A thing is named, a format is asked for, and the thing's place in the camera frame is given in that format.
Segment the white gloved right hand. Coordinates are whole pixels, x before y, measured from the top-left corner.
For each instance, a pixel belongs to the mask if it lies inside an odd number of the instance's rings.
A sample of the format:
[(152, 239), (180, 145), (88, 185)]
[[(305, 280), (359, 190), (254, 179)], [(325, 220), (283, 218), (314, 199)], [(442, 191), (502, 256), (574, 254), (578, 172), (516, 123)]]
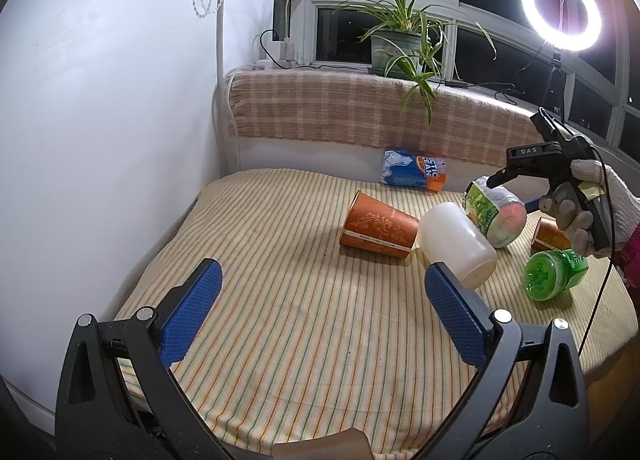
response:
[(639, 248), (639, 199), (608, 165), (595, 160), (574, 160), (572, 175), (581, 183), (594, 183), (600, 197), (593, 199), (591, 212), (561, 188), (539, 200), (541, 212), (551, 216), (579, 255), (605, 257)]

